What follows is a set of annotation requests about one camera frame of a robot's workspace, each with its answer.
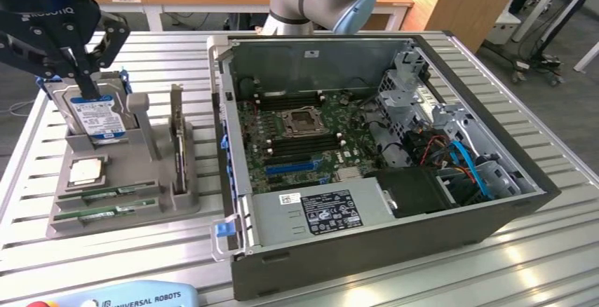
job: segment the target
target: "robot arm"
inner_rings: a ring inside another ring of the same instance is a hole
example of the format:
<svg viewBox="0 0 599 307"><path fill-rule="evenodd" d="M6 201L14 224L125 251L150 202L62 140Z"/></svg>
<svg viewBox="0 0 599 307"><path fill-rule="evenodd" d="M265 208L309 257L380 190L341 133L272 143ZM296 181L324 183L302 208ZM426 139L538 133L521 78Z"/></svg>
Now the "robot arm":
<svg viewBox="0 0 599 307"><path fill-rule="evenodd" d="M354 34L372 14L374 3L376 0L270 0L261 34L310 34L312 22L334 34Z"/></svg>
<svg viewBox="0 0 599 307"><path fill-rule="evenodd" d="M105 36L88 51L97 26ZM112 64L129 32L93 0L0 0L0 62L46 79L73 79L85 99L98 97L93 74Z"/></svg>

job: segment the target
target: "aluminum extrusion table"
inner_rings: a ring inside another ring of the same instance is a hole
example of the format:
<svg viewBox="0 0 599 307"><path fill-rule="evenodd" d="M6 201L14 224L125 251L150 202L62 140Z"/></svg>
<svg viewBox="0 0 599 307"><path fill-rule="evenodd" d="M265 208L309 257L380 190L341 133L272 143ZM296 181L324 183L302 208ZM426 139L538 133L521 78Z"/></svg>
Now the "aluminum extrusion table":
<svg viewBox="0 0 599 307"><path fill-rule="evenodd" d="M126 68L133 90L149 93L153 123L166 121L170 84L185 88L184 113L193 124L201 211L144 227L46 240L66 143L61 115L40 94L0 183L0 305L22 306L41 296L138 279L189 283L197 288L202 306L599 303L597 177L460 42L440 32L421 35L561 188L562 194L536 213L514 220L477 245L265 298L234 301L229 264L216 263L209 253L208 225L221 217L222 205L206 33L137 32L110 69ZM433 72L430 82L444 86ZM438 87L438 92L445 100L454 100L449 88Z"/></svg>

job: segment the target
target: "red cable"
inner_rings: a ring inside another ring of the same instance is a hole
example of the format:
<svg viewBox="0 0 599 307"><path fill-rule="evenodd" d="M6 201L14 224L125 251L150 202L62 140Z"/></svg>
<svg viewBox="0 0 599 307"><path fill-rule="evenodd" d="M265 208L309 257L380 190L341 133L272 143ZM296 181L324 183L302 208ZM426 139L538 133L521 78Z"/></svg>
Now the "red cable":
<svg viewBox="0 0 599 307"><path fill-rule="evenodd" d="M468 171L464 167L457 166L457 167L453 167L453 168L457 168L458 170L461 170L461 171L464 172L464 174L465 174L465 175L469 177L469 179L472 180L472 183L476 183L476 180L474 180L472 174L469 173L469 171Z"/></svg>
<svg viewBox="0 0 599 307"><path fill-rule="evenodd" d="M428 140L426 143L426 149L424 150L424 155L421 156L421 160L420 160L420 165L424 164L424 159L426 158L428 155L428 150L430 149L430 144L433 142L434 139L441 138L442 140L445 140L445 137L442 135L433 135L432 138Z"/></svg>

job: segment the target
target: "hard drive label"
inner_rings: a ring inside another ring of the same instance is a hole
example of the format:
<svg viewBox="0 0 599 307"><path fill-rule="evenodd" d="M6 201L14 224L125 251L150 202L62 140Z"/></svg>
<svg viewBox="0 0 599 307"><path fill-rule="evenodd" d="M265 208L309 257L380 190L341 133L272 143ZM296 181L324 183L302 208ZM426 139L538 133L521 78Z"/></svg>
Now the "hard drive label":
<svg viewBox="0 0 599 307"><path fill-rule="evenodd" d="M304 196L301 206L312 235L364 225L349 190Z"/></svg>
<svg viewBox="0 0 599 307"><path fill-rule="evenodd" d="M114 100L110 95L102 95L94 100L74 97L70 98L70 103L90 137L110 139L124 135L122 119L118 113L112 111Z"/></svg>

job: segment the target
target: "sticker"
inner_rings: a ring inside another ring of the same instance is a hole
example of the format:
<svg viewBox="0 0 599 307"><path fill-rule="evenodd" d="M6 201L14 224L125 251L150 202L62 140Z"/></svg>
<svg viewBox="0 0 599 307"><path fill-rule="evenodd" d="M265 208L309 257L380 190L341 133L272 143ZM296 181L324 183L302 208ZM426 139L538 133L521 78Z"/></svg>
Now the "sticker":
<svg viewBox="0 0 599 307"><path fill-rule="evenodd" d="M349 190L304 196L301 206L312 235L364 225Z"/></svg>
<svg viewBox="0 0 599 307"><path fill-rule="evenodd" d="M117 4L140 4L141 0L112 0Z"/></svg>
<svg viewBox="0 0 599 307"><path fill-rule="evenodd" d="M285 193L284 195L278 195L280 205L298 203L300 198L300 193Z"/></svg>
<svg viewBox="0 0 599 307"><path fill-rule="evenodd" d="M114 213L112 211L106 211L106 212L101 212L98 214L88 214L86 216L81 216L80 220L81 221L92 221L94 219L101 219L105 217L112 217L114 216Z"/></svg>
<svg viewBox="0 0 599 307"><path fill-rule="evenodd" d="M318 50L308 50L302 53L304 58L318 58L320 51Z"/></svg>
<svg viewBox="0 0 599 307"><path fill-rule="evenodd" d="M96 195L85 196L84 199L85 200L101 200L102 198L110 198L110 197L116 197L116 196L117 196L116 191L110 191L108 193L97 193Z"/></svg>
<svg viewBox="0 0 599 307"><path fill-rule="evenodd" d="M121 116L112 111L114 99L110 95L102 95L93 100L74 97L70 98L70 103L85 132L90 137L110 139L124 135Z"/></svg>

